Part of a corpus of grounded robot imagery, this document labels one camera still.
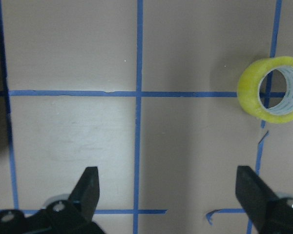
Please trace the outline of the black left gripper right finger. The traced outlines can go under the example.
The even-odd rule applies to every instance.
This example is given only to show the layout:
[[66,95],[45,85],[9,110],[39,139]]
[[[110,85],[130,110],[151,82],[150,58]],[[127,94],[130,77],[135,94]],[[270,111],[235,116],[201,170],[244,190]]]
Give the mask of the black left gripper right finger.
[[282,200],[250,166],[237,167],[235,195],[260,234],[283,233],[277,218]]

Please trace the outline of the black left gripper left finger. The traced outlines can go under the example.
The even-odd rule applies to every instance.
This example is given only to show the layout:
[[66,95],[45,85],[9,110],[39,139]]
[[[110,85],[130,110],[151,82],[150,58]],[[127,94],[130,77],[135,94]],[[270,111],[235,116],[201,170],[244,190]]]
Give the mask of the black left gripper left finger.
[[99,201],[98,167],[86,167],[68,197],[87,221],[91,221]]

